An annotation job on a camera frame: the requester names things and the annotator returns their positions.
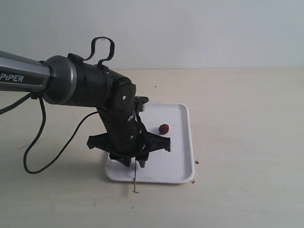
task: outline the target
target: black cable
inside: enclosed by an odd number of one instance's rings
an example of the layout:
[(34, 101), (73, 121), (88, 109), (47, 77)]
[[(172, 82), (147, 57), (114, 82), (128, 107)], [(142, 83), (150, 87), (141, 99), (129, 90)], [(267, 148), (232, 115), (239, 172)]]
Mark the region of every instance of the black cable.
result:
[(0, 115), (16, 108), (18, 105), (22, 104), (23, 102), (25, 102), (26, 100), (28, 100), (31, 96), (33, 96), (33, 93), (29, 93), (26, 94), (23, 98), (19, 99), (18, 101), (16, 101), (15, 103), (11, 104), (10, 106), (7, 106), (5, 108), (2, 108), (0, 110)]
[(39, 139), (39, 137), (41, 136), (41, 133), (44, 129), (44, 126), (45, 126), (45, 123), (46, 123), (46, 120), (47, 120), (47, 115), (46, 115), (46, 110), (45, 110), (45, 107), (44, 107), (44, 104), (43, 104), (43, 99), (41, 96), (39, 96), (39, 102), (40, 102), (40, 106), (41, 106), (41, 111), (42, 111), (42, 123), (41, 123), (41, 126), (40, 126), (40, 129), (38, 131), (38, 134), (37, 136), (34, 138), (34, 140), (32, 141), (32, 143), (28, 146), (28, 148), (25, 150), (24, 152), (24, 156), (23, 156), (23, 166), (24, 166), (24, 169), (27, 173), (29, 174), (37, 174), (37, 173), (40, 173), (42, 172), (43, 170), (46, 170), (48, 167), (50, 167), (59, 157), (60, 155), (63, 153), (63, 151), (66, 149), (66, 147), (70, 144), (70, 142), (73, 140), (73, 138), (75, 137), (78, 129), (80, 128), (81, 124), (87, 119), (89, 118), (90, 116), (94, 115), (94, 114), (97, 114), (98, 112), (93, 112), (93, 113), (90, 113), (88, 115), (86, 115), (81, 121), (80, 123), (78, 124), (77, 128), (75, 129), (74, 133), (72, 134), (71, 138), (67, 141), (67, 143), (64, 145), (64, 147), (61, 149), (61, 151), (59, 152), (59, 154), (49, 163), (47, 164), (46, 166), (44, 166), (42, 169), (40, 170), (37, 170), (37, 171), (31, 171), (29, 170), (28, 168), (28, 165), (27, 165), (27, 157), (28, 157), (28, 153), (30, 151), (30, 149), (35, 145), (35, 143), (37, 142), (37, 140)]

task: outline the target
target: silver arm segment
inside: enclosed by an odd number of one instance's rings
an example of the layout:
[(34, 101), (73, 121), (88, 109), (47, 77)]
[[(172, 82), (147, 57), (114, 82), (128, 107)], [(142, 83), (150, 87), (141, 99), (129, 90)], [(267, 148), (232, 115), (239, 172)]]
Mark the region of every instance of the silver arm segment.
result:
[(40, 93), (50, 77), (47, 65), (0, 51), (0, 90)]

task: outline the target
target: small red fruit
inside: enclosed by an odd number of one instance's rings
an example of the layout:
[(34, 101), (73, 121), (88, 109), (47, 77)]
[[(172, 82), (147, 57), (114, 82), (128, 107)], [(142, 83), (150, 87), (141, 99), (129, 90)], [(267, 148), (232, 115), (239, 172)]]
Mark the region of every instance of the small red fruit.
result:
[(166, 134), (169, 132), (169, 125), (167, 124), (162, 124), (159, 128), (158, 131), (160, 132), (160, 134)]

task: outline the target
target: robotic arm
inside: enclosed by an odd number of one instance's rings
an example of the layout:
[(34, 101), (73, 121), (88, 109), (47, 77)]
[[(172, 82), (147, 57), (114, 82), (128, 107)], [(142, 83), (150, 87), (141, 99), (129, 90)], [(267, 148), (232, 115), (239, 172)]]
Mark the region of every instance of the robotic arm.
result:
[[(97, 65), (85, 63), (99, 39), (110, 41), (108, 58)], [(129, 78), (103, 65), (113, 55), (114, 42), (106, 37), (92, 40), (86, 59), (68, 54), (38, 62), (0, 51), (0, 90), (35, 93), (54, 105), (96, 107), (107, 133), (89, 136), (88, 147), (108, 152), (110, 159), (126, 167), (135, 157), (143, 168), (150, 152), (170, 151), (170, 138), (146, 130), (139, 112), (149, 99), (135, 96), (136, 86)]]

